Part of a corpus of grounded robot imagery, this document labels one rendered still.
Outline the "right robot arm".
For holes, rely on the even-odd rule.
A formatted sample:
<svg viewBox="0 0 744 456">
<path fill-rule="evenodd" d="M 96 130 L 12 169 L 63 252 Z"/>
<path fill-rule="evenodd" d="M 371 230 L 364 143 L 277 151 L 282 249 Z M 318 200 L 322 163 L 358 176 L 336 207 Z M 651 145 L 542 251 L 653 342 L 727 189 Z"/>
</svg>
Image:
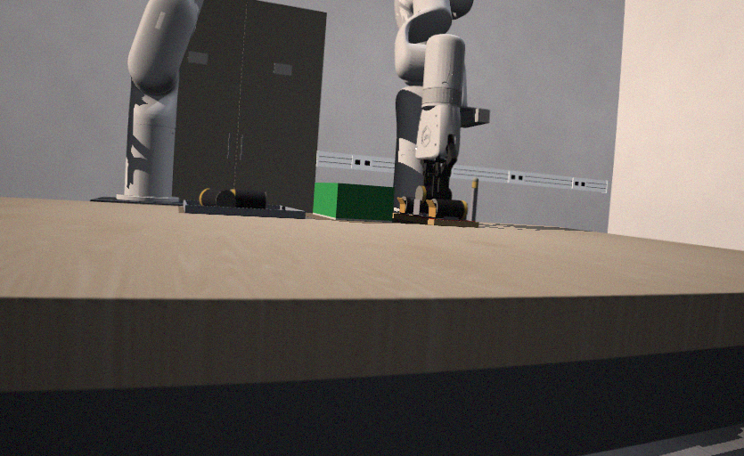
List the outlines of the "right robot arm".
<svg viewBox="0 0 744 456">
<path fill-rule="evenodd" d="M 179 202 L 172 197 L 178 70 L 203 1 L 150 0 L 145 8 L 128 55 L 125 194 L 117 200 Z"/>
</svg>

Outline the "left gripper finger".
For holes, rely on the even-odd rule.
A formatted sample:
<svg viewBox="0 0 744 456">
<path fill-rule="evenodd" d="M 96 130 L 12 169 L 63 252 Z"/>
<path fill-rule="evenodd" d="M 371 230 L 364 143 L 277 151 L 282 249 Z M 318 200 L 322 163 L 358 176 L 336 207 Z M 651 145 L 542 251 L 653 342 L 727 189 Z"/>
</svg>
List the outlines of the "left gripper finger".
<svg viewBox="0 0 744 456">
<path fill-rule="evenodd" d="M 446 159 L 441 159 L 440 155 L 436 158 L 436 176 L 433 176 L 432 198 L 448 198 L 449 177 L 451 176 L 451 170 L 457 161 L 454 139 L 451 134 L 448 135 L 446 153 Z"/>
<path fill-rule="evenodd" d="M 436 161 L 434 160 L 428 160 L 428 159 L 421 159 L 420 163 L 423 168 L 423 186 L 432 186 L 433 183 L 433 176 L 435 175 L 436 170 Z M 432 166 L 434 164 L 434 168 Z"/>
</svg>

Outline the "green box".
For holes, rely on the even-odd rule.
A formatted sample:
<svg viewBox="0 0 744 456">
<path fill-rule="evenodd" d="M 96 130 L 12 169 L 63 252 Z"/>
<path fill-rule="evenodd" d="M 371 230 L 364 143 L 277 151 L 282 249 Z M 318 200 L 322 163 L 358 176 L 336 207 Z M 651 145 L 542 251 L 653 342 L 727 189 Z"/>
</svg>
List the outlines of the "green box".
<svg viewBox="0 0 744 456">
<path fill-rule="evenodd" d="M 313 215 L 334 220 L 392 223 L 395 187 L 315 183 Z"/>
</svg>

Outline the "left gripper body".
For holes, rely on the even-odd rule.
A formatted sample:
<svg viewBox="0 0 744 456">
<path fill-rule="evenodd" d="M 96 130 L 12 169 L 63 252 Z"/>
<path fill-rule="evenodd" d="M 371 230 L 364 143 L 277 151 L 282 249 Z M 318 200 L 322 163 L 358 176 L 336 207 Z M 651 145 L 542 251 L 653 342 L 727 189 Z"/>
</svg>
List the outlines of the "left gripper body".
<svg viewBox="0 0 744 456">
<path fill-rule="evenodd" d="M 446 159 L 448 135 L 454 139 L 456 155 L 459 155 L 461 137 L 461 108 L 450 103 L 424 103 L 421 108 L 415 157 L 417 159 Z"/>
</svg>

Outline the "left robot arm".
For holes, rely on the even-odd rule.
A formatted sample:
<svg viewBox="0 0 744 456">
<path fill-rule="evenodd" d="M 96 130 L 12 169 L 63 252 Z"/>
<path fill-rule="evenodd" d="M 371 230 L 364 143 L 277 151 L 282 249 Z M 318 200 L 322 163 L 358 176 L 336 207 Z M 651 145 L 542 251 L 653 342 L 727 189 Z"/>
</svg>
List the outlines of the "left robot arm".
<svg viewBox="0 0 744 456">
<path fill-rule="evenodd" d="M 439 102 L 460 106 L 461 127 L 464 128 L 489 123 L 490 110 L 465 107 L 465 43 L 458 36 L 446 34 L 452 20 L 467 14 L 473 1 L 395 0 L 399 28 L 395 67 L 397 75 L 409 86 L 401 89 L 396 97 L 393 213 L 400 213 L 397 198 L 415 197 L 417 187 L 423 186 L 423 168 L 420 159 L 415 157 L 422 104 Z"/>
</svg>

